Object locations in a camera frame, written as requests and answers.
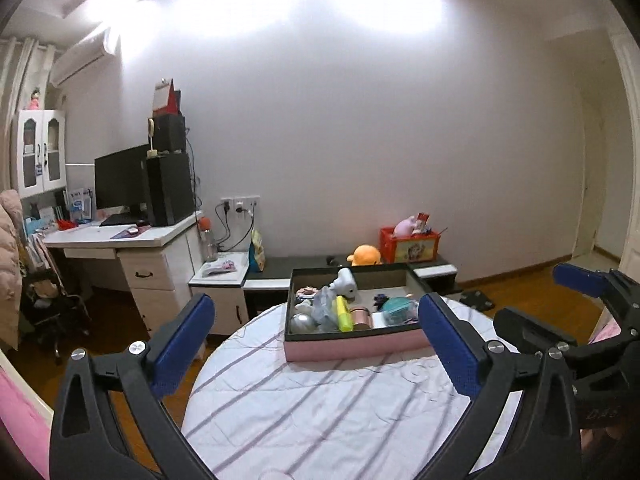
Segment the rose gold metallic cup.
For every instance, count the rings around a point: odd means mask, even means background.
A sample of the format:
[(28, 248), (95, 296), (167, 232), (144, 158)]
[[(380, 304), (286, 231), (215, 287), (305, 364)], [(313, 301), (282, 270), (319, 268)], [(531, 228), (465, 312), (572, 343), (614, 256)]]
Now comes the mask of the rose gold metallic cup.
[(370, 330), (373, 326), (370, 311), (365, 307), (354, 307), (350, 310), (352, 329), (355, 332)]

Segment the yellow highlighter marker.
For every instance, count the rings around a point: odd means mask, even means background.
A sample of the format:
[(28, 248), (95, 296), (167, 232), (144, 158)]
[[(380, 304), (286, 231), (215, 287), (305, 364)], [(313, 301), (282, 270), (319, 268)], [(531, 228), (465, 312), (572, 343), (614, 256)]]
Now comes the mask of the yellow highlighter marker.
[(335, 298), (335, 312), (337, 317), (337, 326), (341, 333), (349, 333), (354, 330), (354, 321), (349, 311), (348, 301), (344, 296)]

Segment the white ear-shaped device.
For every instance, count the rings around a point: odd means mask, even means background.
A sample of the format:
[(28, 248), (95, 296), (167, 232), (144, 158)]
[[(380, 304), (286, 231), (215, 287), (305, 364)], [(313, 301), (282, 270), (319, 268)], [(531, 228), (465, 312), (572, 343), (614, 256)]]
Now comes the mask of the white ear-shaped device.
[(329, 289), (335, 296), (344, 296), (349, 301), (354, 300), (358, 287), (352, 271), (347, 266), (343, 266), (337, 271), (336, 278), (329, 284)]

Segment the clear dental flossers box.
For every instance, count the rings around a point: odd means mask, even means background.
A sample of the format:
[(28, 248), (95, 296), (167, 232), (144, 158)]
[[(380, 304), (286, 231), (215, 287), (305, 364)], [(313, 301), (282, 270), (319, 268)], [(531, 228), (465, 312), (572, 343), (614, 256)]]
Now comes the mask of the clear dental flossers box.
[(330, 286), (323, 286), (311, 303), (311, 317), (317, 324), (319, 332), (335, 333), (338, 331), (337, 314), (335, 312), (334, 301), (335, 292)]

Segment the pink block donut toy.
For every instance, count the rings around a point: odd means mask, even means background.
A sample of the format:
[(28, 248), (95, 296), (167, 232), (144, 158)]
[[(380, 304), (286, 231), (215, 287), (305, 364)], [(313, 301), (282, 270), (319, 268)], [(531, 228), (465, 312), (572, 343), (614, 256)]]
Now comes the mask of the pink block donut toy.
[(311, 302), (314, 300), (314, 297), (317, 296), (319, 289), (317, 287), (305, 286), (296, 290), (295, 299), (297, 302), (308, 301)]

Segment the white silver round gadget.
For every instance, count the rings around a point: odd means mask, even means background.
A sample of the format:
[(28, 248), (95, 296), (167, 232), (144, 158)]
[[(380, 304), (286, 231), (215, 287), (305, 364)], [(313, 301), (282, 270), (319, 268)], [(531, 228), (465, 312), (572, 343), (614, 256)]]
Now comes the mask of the white silver round gadget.
[(288, 331), (294, 335), (312, 334), (317, 330), (318, 324), (307, 313), (299, 312), (288, 320)]

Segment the red storage basket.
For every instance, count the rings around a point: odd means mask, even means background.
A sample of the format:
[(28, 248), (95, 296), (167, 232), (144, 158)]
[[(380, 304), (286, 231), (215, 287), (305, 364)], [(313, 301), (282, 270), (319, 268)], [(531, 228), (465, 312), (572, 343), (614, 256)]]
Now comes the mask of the red storage basket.
[(431, 262), (438, 256), (439, 233), (396, 237), (393, 228), (380, 229), (378, 250), (386, 263)]

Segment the pink black storage box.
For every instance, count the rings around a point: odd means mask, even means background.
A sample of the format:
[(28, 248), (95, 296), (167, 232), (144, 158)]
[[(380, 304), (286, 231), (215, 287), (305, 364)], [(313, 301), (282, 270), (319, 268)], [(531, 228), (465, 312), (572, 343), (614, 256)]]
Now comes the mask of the pink black storage box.
[(430, 289), (408, 264), (376, 264), (375, 266), (348, 266), (354, 274), (358, 292), (348, 301), (349, 311), (365, 307), (371, 313), (370, 330), (349, 333), (322, 333), (294, 335), (288, 331), (288, 320), (295, 313), (311, 315), (311, 302), (297, 302), (295, 292), (305, 286), (329, 286), (336, 278), (337, 268), (295, 269), (292, 271), (288, 306), (284, 322), (284, 353), (288, 362), (335, 361), (370, 358), (383, 354), (408, 352), (426, 348), (428, 340), (418, 320), (398, 326), (386, 326), (382, 315), (383, 304), (392, 297), (410, 297), (416, 302)]

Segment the white striped tablecloth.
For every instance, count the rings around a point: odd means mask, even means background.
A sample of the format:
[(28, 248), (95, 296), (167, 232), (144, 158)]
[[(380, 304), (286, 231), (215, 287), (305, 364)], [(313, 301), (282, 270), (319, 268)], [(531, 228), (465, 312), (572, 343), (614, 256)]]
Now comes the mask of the white striped tablecloth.
[(290, 363), (285, 307), (237, 330), (194, 382), (182, 432), (219, 479), (412, 479), (470, 401), (430, 348)]

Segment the pink pig plush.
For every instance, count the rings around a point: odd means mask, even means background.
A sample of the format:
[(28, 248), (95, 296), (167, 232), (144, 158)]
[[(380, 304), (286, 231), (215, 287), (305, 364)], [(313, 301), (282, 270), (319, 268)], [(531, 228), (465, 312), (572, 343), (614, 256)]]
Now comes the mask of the pink pig plush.
[(416, 216), (410, 216), (398, 222), (393, 230), (393, 236), (396, 238), (410, 237), (416, 230), (418, 219)]

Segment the low white side cabinet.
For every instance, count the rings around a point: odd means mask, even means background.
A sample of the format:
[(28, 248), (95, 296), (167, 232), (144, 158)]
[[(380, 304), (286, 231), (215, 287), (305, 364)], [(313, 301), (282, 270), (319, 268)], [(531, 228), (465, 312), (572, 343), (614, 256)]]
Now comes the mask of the low white side cabinet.
[(246, 252), (223, 252), (215, 262), (206, 262), (190, 279), (193, 295), (213, 300), (215, 322), (209, 333), (229, 336), (250, 320), (243, 285), (248, 271)]

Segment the pink padded jacket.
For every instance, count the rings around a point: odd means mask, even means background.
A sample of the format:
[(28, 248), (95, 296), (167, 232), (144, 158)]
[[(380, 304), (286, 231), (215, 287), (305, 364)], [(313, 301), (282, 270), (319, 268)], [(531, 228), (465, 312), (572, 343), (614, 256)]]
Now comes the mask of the pink padded jacket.
[(0, 300), (1, 344), (16, 350), (20, 344), (22, 296), (21, 248), (24, 245), (23, 208), (15, 190), (1, 192)]

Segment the white glass-door cabinet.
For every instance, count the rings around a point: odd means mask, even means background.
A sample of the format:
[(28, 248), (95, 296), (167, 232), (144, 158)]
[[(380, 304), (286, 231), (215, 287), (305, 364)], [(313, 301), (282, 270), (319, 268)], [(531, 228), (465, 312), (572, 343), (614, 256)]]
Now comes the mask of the white glass-door cabinet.
[(20, 110), (13, 119), (12, 185), (21, 198), (66, 187), (62, 110)]

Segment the black speaker on tower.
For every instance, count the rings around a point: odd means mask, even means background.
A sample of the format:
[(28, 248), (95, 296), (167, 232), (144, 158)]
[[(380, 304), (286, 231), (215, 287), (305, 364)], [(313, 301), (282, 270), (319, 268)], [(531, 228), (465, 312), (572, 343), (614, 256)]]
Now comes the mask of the black speaker on tower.
[(159, 152), (186, 150), (186, 118), (180, 114), (163, 114), (151, 118), (152, 145)]

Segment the white air conditioner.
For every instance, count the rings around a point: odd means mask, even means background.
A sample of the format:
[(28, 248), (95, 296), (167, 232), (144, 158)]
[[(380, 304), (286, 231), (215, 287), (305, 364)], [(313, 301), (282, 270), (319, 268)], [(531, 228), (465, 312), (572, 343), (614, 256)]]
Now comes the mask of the white air conditioner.
[(110, 58), (117, 52), (119, 33), (112, 28), (100, 29), (67, 49), (52, 65), (49, 82), (60, 88), (65, 81), (90, 65)]

